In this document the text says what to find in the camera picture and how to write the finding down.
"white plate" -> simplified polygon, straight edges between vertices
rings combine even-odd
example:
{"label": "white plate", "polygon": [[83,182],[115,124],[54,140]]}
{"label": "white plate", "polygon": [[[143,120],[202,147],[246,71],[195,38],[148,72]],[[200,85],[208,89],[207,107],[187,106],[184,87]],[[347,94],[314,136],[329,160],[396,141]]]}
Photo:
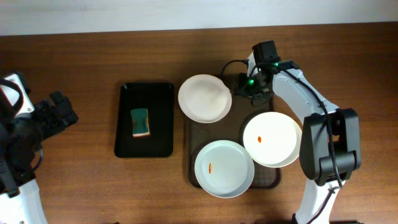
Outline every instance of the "white plate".
{"label": "white plate", "polygon": [[238,143],[214,141],[199,152],[195,160],[195,176],[209,194],[220,198],[236,197],[250,187],[254,163]]}
{"label": "white plate", "polygon": [[267,112],[250,120],[243,132],[243,144],[257,163],[283,167],[298,158],[301,134],[300,126],[289,116]]}
{"label": "white plate", "polygon": [[224,118],[232,105],[232,96],[224,83],[213,75],[195,75],[178,91],[181,110],[199,123],[213,123]]}

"sponge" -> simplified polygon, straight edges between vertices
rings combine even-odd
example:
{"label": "sponge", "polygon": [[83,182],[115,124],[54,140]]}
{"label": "sponge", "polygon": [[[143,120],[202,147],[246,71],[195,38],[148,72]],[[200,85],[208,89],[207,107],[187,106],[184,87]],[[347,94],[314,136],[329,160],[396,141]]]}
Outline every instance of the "sponge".
{"label": "sponge", "polygon": [[148,109],[139,108],[130,111],[132,119],[132,136],[149,136]]}

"brown tabletop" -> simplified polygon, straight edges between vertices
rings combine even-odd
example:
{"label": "brown tabletop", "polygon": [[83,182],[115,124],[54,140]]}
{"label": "brown tabletop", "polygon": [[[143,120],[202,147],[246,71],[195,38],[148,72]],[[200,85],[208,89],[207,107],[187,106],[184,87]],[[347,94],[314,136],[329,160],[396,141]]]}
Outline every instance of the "brown tabletop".
{"label": "brown tabletop", "polygon": [[[36,172],[49,223],[253,223],[290,220],[305,176],[299,161],[282,169],[273,190],[219,199],[190,186],[183,114],[175,104],[174,153],[168,159],[113,154],[119,87],[217,74],[251,47],[275,40],[279,55],[301,66],[327,99],[359,114],[363,164],[337,196],[331,220],[398,220],[398,23],[0,37],[0,72],[24,72],[30,98],[66,94],[80,117],[46,140]],[[228,73],[243,72],[241,65]],[[275,100],[275,110],[294,117]]]}

